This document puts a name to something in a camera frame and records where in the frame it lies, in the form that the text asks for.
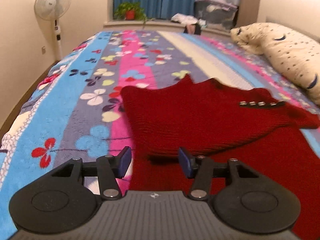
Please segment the gray gripper base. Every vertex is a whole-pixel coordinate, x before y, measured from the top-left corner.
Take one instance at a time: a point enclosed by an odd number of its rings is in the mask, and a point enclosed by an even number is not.
[[[224,225],[205,202],[182,191],[128,191],[106,201],[86,224],[58,235],[18,231],[13,240],[299,240],[290,231],[250,235]]]

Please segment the red flower pot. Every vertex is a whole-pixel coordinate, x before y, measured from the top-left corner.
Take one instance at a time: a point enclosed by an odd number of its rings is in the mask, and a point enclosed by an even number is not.
[[[130,10],[130,11],[125,12],[125,19],[126,20],[134,20],[134,16],[135,16],[134,10]]]

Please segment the standing fan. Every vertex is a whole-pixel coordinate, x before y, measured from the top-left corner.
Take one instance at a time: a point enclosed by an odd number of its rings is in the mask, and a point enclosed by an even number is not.
[[[70,7],[70,0],[36,0],[35,13],[45,21],[54,20],[54,34],[58,44],[58,59],[62,59],[61,37],[59,18],[66,13]]]

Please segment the fan grille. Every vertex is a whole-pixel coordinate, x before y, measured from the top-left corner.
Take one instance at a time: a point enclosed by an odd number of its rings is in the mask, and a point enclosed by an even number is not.
[[[66,13],[70,7],[70,0],[55,0],[56,4],[52,3],[54,0],[36,0],[35,13],[41,19],[50,21],[60,18]]]

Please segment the floral blanket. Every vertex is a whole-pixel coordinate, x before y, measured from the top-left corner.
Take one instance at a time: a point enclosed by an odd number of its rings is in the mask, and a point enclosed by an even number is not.
[[[72,157],[95,161],[108,153],[117,155],[124,146],[134,155],[122,87],[164,88],[186,73],[195,82],[216,77],[242,89],[265,87],[274,97],[319,114],[264,58],[247,54],[230,39],[147,31],[97,33],[50,70],[2,139],[0,240],[16,231],[8,204],[23,186]],[[318,130],[303,133],[320,156]],[[130,178],[131,168],[118,181],[122,192]],[[96,178],[86,179],[85,185],[98,194]]]

